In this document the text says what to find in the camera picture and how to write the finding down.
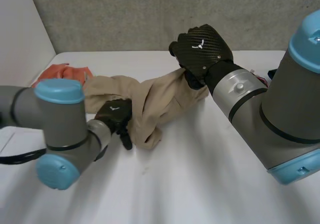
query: gray robot arm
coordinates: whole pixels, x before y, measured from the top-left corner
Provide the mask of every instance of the gray robot arm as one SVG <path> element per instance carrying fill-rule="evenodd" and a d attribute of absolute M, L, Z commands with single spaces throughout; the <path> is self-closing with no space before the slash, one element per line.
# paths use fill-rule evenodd
<path fill-rule="evenodd" d="M 36 170 L 51 188 L 69 188 L 104 153 L 116 130 L 117 120 L 111 126 L 99 119 L 86 122 L 84 98 L 81 84 L 73 80 L 45 80 L 35 89 L 0 86 L 0 127 L 43 130 L 47 151 Z"/>
<path fill-rule="evenodd" d="M 280 183 L 320 170 L 320 10 L 306 17 L 292 37 L 269 89 L 233 63 L 230 49 L 208 25 L 181 34 L 169 50 L 198 85 L 208 86 Z M 188 81 L 191 88 L 194 79 Z"/>

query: red cloth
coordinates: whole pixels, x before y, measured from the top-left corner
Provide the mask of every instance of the red cloth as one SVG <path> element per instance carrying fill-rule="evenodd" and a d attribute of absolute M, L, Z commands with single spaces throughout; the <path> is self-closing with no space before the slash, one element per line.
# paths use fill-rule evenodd
<path fill-rule="evenodd" d="M 51 65 L 39 76 L 38 80 L 32 84 L 32 87 L 35 87 L 41 80 L 44 79 L 78 80 L 82 85 L 84 85 L 87 77 L 93 77 L 88 67 L 74 68 L 68 65 L 69 64 Z"/>

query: silver band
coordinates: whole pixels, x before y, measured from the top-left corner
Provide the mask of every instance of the silver band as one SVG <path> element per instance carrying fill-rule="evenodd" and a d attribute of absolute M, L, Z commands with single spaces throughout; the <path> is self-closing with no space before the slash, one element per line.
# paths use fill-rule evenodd
<path fill-rule="evenodd" d="M 90 120 L 87 122 L 88 129 L 97 135 L 101 142 L 101 151 L 110 143 L 111 141 L 111 131 L 102 121 Z"/>
<path fill-rule="evenodd" d="M 212 97 L 224 115 L 228 117 L 232 107 L 243 96 L 260 88 L 266 88 L 266 86 L 248 70 L 235 70 L 219 81 Z"/>

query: concrete wall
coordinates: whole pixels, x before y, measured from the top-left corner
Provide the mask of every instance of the concrete wall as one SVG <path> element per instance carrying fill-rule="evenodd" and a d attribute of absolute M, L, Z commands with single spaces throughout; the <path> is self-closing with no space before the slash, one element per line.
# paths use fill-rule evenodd
<path fill-rule="evenodd" d="M 233 50 L 285 50 L 320 0 L 34 0 L 56 52 L 167 50 L 210 24 Z"/>

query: white table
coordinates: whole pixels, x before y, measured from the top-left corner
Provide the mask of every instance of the white table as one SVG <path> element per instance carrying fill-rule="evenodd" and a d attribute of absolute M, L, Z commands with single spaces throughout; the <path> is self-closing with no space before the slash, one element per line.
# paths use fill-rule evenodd
<path fill-rule="evenodd" d="M 283 54 L 236 51 L 234 59 L 266 75 Z M 178 67 L 167 52 L 63 53 L 51 62 L 60 63 L 139 81 Z M 0 223 L 320 223 L 320 173 L 279 185 L 210 96 L 161 128 L 163 139 L 152 151 L 126 151 L 114 137 L 104 158 L 66 191 L 42 185 L 35 161 L 0 166 Z M 37 130 L 6 128 L 0 136 L 0 149 L 11 137 L 2 156 L 44 146 Z"/>

